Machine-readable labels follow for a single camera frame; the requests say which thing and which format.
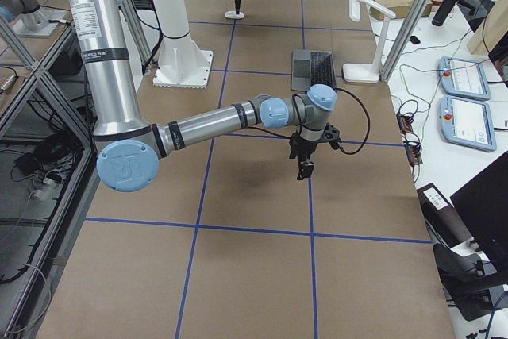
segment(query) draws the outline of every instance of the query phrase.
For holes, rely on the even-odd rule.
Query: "blue tape line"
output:
[[[302,49],[305,49],[305,13],[303,10],[303,0],[300,0],[300,5],[302,6]]]
[[[312,197],[312,179],[308,179],[309,186],[309,220],[310,220],[310,259],[312,267],[312,305],[314,308],[314,339],[319,338],[318,325],[318,283],[316,281],[316,245],[314,240],[314,205]]]
[[[235,32],[235,23],[233,23],[233,27],[231,29],[231,37],[229,38],[229,49],[228,49],[228,55],[227,55],[226,62],[225,62],[226,72],[225,72],[224,77],[222,79],[221,95],[219,97],[218,107],[221,107],[222,96],[224,94],[225,78],[227,76],[227,69],[228,69],[228,65],[229,65],[229,57],[231,56],[231,49],[232,49],[232,46],[233,46],[234,32]],[[199,222],[201,221],[203,204],[205,202],[206,186],[208,184],[208,177],[209,177],[209,174],[210,174],[210,166],[211,166],[211,163],[212,163],[212,155],[214,154],[214,146],[215,146],[215,140],[212,139],[212,141],[210,143],[210,151],[208,153],[208,161],[206,162],[206,171],[205,171],[205,178],[203,180],[203,188],[202,188],[201,198],[199,200],[199,210],[198,210],[198,217],[196,218],[196,227],[194,229],[194,237],[192,239],[192,246],[190,247],[189,263],[187,265],[187,273],[186,273],[186,276],[185,276],[185,283],[184,283],[184,286],[183,286],[182,302],[180,303],[180,312],[179,312],[179,316],[178,316],[178,323],[176,325],[175,339],[179,339],[179,337],[180,337],[180,331],[182,329],[183,312],[185,310],[185,302],[187,300],[187,291],[188,291],[189,282],[190,282],[190,279],[191,279],[192,264],[194,262],[194,252],[195,252],[195,249],[196,249],[196,242],[198,240]]]
[[[248,137],[248,138],[263,138],[263,139],[281,139],[284,140],[286,138],[276,137],[273,135],[254,135],[254,134],[243,134],[243,133],[227,133],[224,134],[225,137]],[[342,141],[342,143],[348,143],[348,144],[362,144],[363,142],[359,141]],[[383,142],[365,142],[365,145],[369,146],[387,146],[387,147],[398,147],[402,148],[404,147],[404,144],[402,143],[383,143]]]
[[[268,233],[268,234],[281,234],[287,236],[310,236],[310,233],[298,232],[294,230],[241,228],[237,226],[220,226],[220,225],[200,225],[199,228],[211,230],[225,230],[228,232]]]
[[[228,76],[229,59],[231,58],[231,51],[233,50],[233,36],[235,34],[236,26],[237,26],[237,21],[235,20],[233,22],[233,27],[231,28],[231,37],[229,38],[228,55],[225,58],[224,77],[222,77],[221,95],[219,96],[219,104],[217,106],[219,109],[221,108],[222,98],[224,97],[225,81],[226,81],[226,77]]]
[[[185,310],[185,302],[187,301],[187,291],[189,290],[189,282],[191,280],[192,264],[194,263],[194,253],[196,250],[196,243],[198,241],[199,222],[201,221],[201,214],[203,211],[203,204],[205,201],[206,184],[208,183],[208,176],[210,174],[210,165],[212,163],[212,155],[214,153],[214,143],[212,140],[210,143],[210,150],[208,153],[208,161],[206,162],[205,178],[203,180],[203,188],[201,192],[201,198],[199,200],[198,216],[196,218],[196,226],[194,228],[194,236],[192,237],[192,246],[190,247],[189,263],[187,265],[187,272],[185,275],[185,283],[183,284],[182,301],[180,303],[180,311],[178,314],[178,323],[176,325],[175,339],[179,339],[180,331],[182,329],[183,311]]]
[[[326,238],[343,238],[345,240],[405,242],[408,244],[432,244],[431,240],[418,240],[413,238],[353,236],[349,234],[333,234],[333,233],[315,233],[314,236]]]
[[[174,226],[177,228],[195,228],[196,224],[185,224],[182,222],[154,222],[149,220],[126,220],[124,218],[94,218],[86,217],[87,222],[118,222],[121,224],[138,224],[138,225],[162,225]]]
[[[236,226],[221,226],[221,225],[196,225],[186,224],[182,222],[156,222],[150,220],[129,220],[123,218],[85,218],[88,222],[111,222],[115,224],[138,224],[138,225],[161,225],[161,226],[172,226],[175,228],[200,228],[200,229],[213,229],[213,230],[225,230],[225,231],[237,231],[237,232],[252,232],[252,233],[271,233],[271,234],[282,234],[292,236],[310,236],[311,233],[299,232],[296,230],[278,230],[278,229],[254,229],[254,228],[241,228]],[[374,237],[374,236],[355,236],[349,234],[334,234],[334,233],[315,233],[315,237],[324,238],[337,238],[344,240],[362,240],[362,241],[388,241],[388,242],[402,242],[409,244],[432,244],[430,240],[419,240],[411,238],[397,238],[397,237]]]
[[[189,21],[189,24],[208,24],[208,25],[232,25],[223,21]],[[237,23],[237,27],[255,27],[255,28],[286,28],[286,29],[302,29],[302,26],[296,25],[272,25],[272,24],[245,24]],[[304,29],[315,29],[318,31],[350,31],[350,32],[372,32],[370,29],[340,28],[340,27],[304,27]]]
[[[291,73],[281,73],[277,71],[240,71],[228,69],[228,73],[247,73],[249,75],[291,75]]]

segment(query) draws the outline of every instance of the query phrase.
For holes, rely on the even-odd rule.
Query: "table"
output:
[[[508,150],[508,134],[495,134],[498,149],[494,152],[481,152],[473,148],[445,142],[438,118],[439,101],[444,95],[441,87],[437,85],[439,75],[435,71],[424,73],[415,71],[407,65],[420,70],[432,70],[437,68],[437,63],[442,56],[453,56],[467,60],[486,60],[483,62],[483,68],[488,81],[495,83],[501,81],[501,78],[486,56],[473,56],[469,53],[466,44],[472,37],[473,32],[458,6],[455,6],[441,27],[432,25],[433,15],[434,12],[428,17],[421,18],[418,22],[413,35],[420,39],[421,44],[413,45],[409,43],[406,46],[397,68],[388,81],[388,85],[391,93],[402,101],[414,99],[414,96],[408,94],[408,91],[426,100],[430,101],[432,99],[428,120],[425,121],[426,114],[417,114],[413,124],[415,133],[419,137],[423,137],[423,151],[421,154],[423,165],[420,166],[421,172],[416,179],[415,186],[419,188],[434,183],[449,200],[449,197],[455,191]],[[370,19],[374,33],[379,35],[382,22],[373,17]],[[394,20],[390,23],[388,39],[393,40],[396,38],[401,24],[402,20]],[[391,45],[392,42],[387,41],[385,54],[388,54]],[[498,117],[497,119],[502,119],[500,117],[508,118],[508,89],[506,85],[496,83],[489,85],[489,87],[492,98],[488,103],[493,107],[493,117]],[[394,109],[397,110],[398,107],[399,102],[394,99]],[[425,110],[426,105],[424,102],[420,102],[419,107],[420,110]],[[412,108],[414,108],[414,104],[408,105],[403,111],[409,111]],[[459,245],[454,250],[463,256],[467,256],[472,252],[472,250],[466,248],[465,244]],[[479,333],[480,329],[487,327],[488,316],[467,322],[456,308],[452,308],[450,314],[452,315],[457,338],[465,337],[471,333]],[[496,313],[495,321],[497,323],[493,325],[491,335],[506,337],[508,334],[508,331],[506,331],[508,311],[505,309]]]
[[[210,81],[145,77],[149,121],[288,96],[295,48],[333,50],[337,73],[375,51],[348,0],[246,0],[242,21],[222,17],[231,0],[186,4],[193,39],[214,50]],[[371,137],[357,156],[318,148],[311,180],[295,180],[287,142],[243,130],[173,152],[135,194],[100,186],[38,337],[452,338],[389,89],[337,82],[366,104]],[[331,122],[347,148],[361,141],[350,98]]]

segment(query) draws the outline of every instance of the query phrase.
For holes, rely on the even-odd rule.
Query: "white cable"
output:
[[[41,319],[44,316],[44,314],[46,314],[46,311],[48,311],[49,305],[51,304],[51,301],[52,301],[52,298],[53,298],[53,294],[51,292],[51,288],[49,286],[49,282],[46,279],[46,276],[44,275],[44,273],[37,266],[33,266],[31,264],[22,264],[22,263],[20,263],[20,264],[23,265],[23,266],[28,266],[29,268],[32,268],[35,271],[37,271],[37,273],[39,273],[40,277],[44,281],[44,287],[46,289],[48,289],[48,303],[46,304],[46,306],[44,306],[44,308],[39,313],[39,315],[37,315],[37,317],[34,318],[31,322],[26,324],[25,327],[22,327],[21,329],[11,330],[11,331],[0,331],[0,334],[4,335],[4,336],[14,335],[16,333],[22,333],[23,331],[26,331],[27,329],[29,329],[30,327],[35,325],[39,321],[39,319]]]

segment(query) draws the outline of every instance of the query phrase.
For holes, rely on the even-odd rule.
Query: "laptop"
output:
[[[331,52],[295,49],[292,62],[291,89],[293,91],[308,91],[316,83],[336,87]]]

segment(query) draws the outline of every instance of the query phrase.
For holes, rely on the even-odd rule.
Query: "brown cardboard floor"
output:
[[[245,0],[233,22],[231,0],[186,3],[193,39],[214,50],[210,82],[147,77],[149,121],[288,96],[291,51],[315,48],[333,50],[338,85],[369,109],[368,145],[358,156],[319,147],[312,180],[298,182],[285,140],[243,130],[173,152],[143,191],[100,186],[38,337],[452,338],[390,93],[341,80],[343,63],[373,57],[365,10],[353,23],[348,0]],[[331,122],[348,149],[362,140],[346,94]]]

